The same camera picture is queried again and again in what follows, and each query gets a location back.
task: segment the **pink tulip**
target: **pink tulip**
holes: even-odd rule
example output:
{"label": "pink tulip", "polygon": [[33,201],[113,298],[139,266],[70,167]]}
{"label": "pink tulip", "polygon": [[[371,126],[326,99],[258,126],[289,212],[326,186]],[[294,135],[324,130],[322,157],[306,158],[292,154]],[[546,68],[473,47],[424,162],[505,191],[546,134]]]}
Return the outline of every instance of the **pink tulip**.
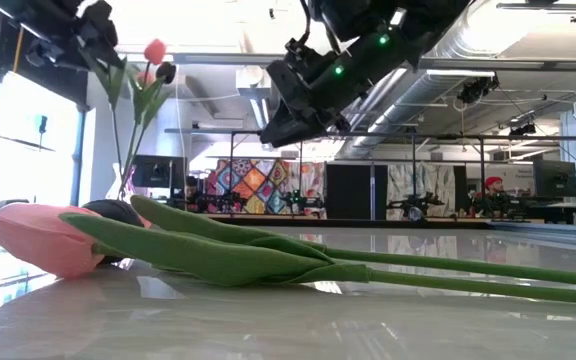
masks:
{"label": "pink tulip", "polygon": [[146,46],[146,50],[144,50],[144,56],[146,60],[150,61],[155,65],[161,64],[164,61],[164,56],[166,55],[166,44],[161,42],[159,39],[153,40],[148,46]]}
{"label": "pink tulip", "polygon": [[148,75],[146,75],[145,72],[140,72],[137,74],[137,82],[142,84],[142,87],[145,88],[155,82],[155,76],[150,72],[148,72]]}
{"label": "pink tulip", "polygon": [[0,210],[0,246],[14,257],[63,278],[95,269],[104,258],[93,254],[95,240],[59,219],[63,213],[98,214],[74,206],[15,203]]}

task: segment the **glossy table surface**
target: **glossy table surface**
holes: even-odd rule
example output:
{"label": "glossy table surface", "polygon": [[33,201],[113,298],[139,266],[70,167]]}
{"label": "glossy table surface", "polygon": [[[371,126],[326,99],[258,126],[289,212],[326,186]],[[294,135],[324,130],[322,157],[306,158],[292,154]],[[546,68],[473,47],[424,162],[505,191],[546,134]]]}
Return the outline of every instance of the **glossy table surface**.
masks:
{"label": "glossy table surface", "polygon": [[[576,244],[534,231],[274,230],[344,249],[576,271]],[[220,288],[131,260],[57,281],[0,248],[0,359],[576,359],[576,305],[383,284]]]}

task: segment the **red hat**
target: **red hat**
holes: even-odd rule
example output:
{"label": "red hat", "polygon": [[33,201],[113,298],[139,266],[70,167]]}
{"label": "red hat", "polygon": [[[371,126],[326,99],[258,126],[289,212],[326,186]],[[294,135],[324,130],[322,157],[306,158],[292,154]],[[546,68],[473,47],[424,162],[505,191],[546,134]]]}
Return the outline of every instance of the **red hat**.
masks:
{"label": "red hat", "polygon": [[486,189],[489,189],[490,186],[492,184],[496,183],[497,181],[503,182],[504,180],[502,178],[500,178],[499,176],[491,176],[488,179],[486,179]]}

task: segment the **window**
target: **window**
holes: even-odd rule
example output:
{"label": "window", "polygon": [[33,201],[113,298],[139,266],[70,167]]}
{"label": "window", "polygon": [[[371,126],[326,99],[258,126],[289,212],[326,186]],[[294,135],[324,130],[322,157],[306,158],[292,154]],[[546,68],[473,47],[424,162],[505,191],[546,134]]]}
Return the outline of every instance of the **window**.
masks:
{"label": "window", "polygon": [[[42,117],[47,119],[41,135]],[[0,201],[70,203],[79,114],[75,104],[19,75],[0,84]]]}

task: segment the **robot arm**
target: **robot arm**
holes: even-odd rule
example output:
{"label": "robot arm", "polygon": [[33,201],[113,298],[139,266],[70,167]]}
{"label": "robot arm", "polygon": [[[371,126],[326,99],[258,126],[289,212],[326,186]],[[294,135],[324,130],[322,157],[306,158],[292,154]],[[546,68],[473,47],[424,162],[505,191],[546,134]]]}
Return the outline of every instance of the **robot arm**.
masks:
{"label": "robot arm", "polygon": [[[285,58],[267,68],[281,103],[261,141],[280,147],[316,138],[332,125],[348,130],[341,111],[402,63],[415,67],[469,3],[310,0],[307,19],[326,25],[333,49],[338,48],[335,36],[341,41],[357,39],[344,52],[325,55],[306,46],[308,29],[301,39],[288,42]],[[405,16],[400,25],[391,25],[398,8],[406,10]]]}
{"label": "robot arm", "polygon": [[81,3],[82,0],[0,0],[0,12],[37,37],[26,53],[35,66],[50,62],[88,70],[80,50],[108,64],[122,66],[114,51],[118,39],[109,19],[112,7],[99,0],[78,17]]}

